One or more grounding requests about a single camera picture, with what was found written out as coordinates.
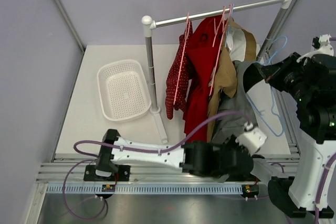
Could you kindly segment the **grey pleated skirt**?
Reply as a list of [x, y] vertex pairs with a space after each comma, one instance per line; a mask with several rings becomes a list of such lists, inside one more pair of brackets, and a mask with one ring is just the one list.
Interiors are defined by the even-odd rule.
[[207, 125], [208, 141], [216, 144], [227, 143], [231, 137], [244, 132], [244, 125], [250, 121], [258, 126], [257, 118], [248, 101], [247, 92], [262, 80], [256, 64], [250, 61], [234, 61], [237, 73], [237, 90], [232, 98], [221, 92], [217, 113], [234, 111], [238, 113], [224, 115]]

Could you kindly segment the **light blue wire hanger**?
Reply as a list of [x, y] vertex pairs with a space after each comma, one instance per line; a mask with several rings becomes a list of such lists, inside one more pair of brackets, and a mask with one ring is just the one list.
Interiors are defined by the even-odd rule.
[[[271, 65], [272, 63], [272, 60], [273, 58], [280, 52], [282, 51], [286, 44], [287, 44], [287, 41], [288, 41], [288, 38], [287, 36], [284, 36], [284, 35], [281, 35], [279, 37], [277, 37], [275, 40], [273, 40], [271, 42], [271, 45], [273, 45], [274, 43], [276, 43], [279, 39], [281, 38], [284, 38], [285, 39], [285, 42], [284, 44], [281, 46], [280, 49], [276, 50], [267, 60], [264, 61], [264, 63], [261, 63], [260, 61], [258, 61], [258, 63], [262, 66], [269, 66]], [[273, 89], [272, 87], [270, 87], [270, 94], [271, 94], [271, 101], [272, 101], [272, 105], [271, 105], [271, 109], [270, 109], [270, 112], [272, 113], [272, 115], [276, 116], [279, 123], [280, 123], [280, 126], [281, 126], [281, 132], [278, 134], [276, 133], [273, 128], [268, 124], [268, 122], [263, 118], [263, 113], [256, 107], [256, 105], [254, 104], [253, 100], [251, 99], [251, 97], [246, 94], [246, 98], [247, 100], [249, 101], [250, 105], [252, 106], [252, 108], [254, 109], [255, 112], [257, 112], [257, 115], [261, 118], [261, 120], [264, 122], [264, 124], [266, 125], [266, 127], [271, 131], [271, 133], [276, 136], [276, 137], [280, 137], [284, 134], [284, 125], [283, 125], [283, 121], [281, 119], [281, 116], [279, 113], [276, 113], [274, 111], [274, 108], [275, 108], [275, 105], [276, 105], [276, 102], [275, 102], [275, 95], [274, 95], [274, 92], [273, 92]]]

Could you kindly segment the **tan skirt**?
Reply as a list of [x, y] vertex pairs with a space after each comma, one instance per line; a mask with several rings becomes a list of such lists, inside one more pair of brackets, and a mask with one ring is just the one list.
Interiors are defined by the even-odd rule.
[[211, 81], [213, 91], [208, 103], [207, 116], [209, 118], [218, 111], [221, 92], [232, 98], [237, 91], [238, 80], [233, 62], [255, 61], [256, 57], [257, 44], [254, 35], [232, 22], [221, 46], [214, 80]]

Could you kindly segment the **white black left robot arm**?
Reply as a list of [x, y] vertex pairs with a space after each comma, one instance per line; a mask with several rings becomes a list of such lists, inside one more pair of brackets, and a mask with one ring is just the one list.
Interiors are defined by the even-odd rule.
[[122, 165], [151, 163], [170, 167], [198, 177], [219, 178], [223, 175], [247, 176], [253, 169], [249, 152], [239, 146], [194, 141], [174, 148], [122, 138], [115, 129], [106, 131], [96, 160], [95, 175], [101, 180], [114, 177]]

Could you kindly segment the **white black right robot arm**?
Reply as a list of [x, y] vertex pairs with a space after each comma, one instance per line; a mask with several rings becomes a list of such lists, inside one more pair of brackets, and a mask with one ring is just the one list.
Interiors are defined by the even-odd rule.
[[335, 57], [294, 52], [273, 65], [252, 63], [246, 73], [248, 89], [264, 80], [297, 103], [302, 141], [299, 166], [294, 177], [271, 176], [270, 201], [289, 218], [304, 218], [308, 212], [315, 223], [333, 218], [328, 190], [335, 172]]

